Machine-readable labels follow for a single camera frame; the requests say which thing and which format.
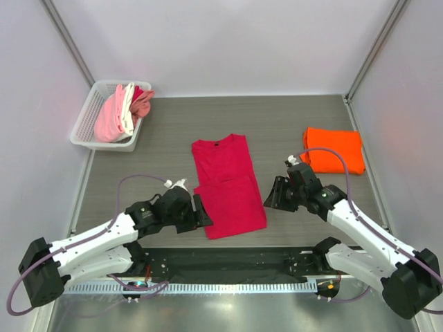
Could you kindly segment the crimson red t shirt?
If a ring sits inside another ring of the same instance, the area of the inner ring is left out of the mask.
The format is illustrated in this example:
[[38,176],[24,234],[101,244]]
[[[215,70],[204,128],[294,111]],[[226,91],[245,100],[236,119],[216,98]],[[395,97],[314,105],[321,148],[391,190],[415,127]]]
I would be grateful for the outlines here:
[[246,136],[230,134],[217,141],[197,140],[191,146],[200,195],[208,216],[210,240],[267,227],[260,189]]

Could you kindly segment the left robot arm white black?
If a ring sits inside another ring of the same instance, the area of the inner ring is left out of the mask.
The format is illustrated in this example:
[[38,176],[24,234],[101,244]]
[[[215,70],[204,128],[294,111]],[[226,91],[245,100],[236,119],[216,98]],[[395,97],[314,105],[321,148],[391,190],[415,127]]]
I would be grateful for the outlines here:
[[201,197],[174,185],[165,194],[132,204],[110,221],[68,239],[28,247],[19,265],[32,308],[45,306],[76,284],[105,275],[142,275],[147,255],[139,239],[173,226],[177,233],[212,225]]

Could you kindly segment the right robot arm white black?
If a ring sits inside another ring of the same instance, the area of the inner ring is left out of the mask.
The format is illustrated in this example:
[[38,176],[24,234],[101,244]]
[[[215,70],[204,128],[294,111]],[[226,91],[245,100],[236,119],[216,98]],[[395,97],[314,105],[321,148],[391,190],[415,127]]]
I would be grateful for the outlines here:
[[287,175],[277,176],[267,208],[311,214],[343,231],[363,249],[357,252],[328,237],[313,248],[312,265],[319,273],[338,270],[381,293],[398,316],[411,319],[442,294],[438,258],[428,249],[417,251],[385,231],[355,206],[335,185],[322,185],[306,163],[286,161]]

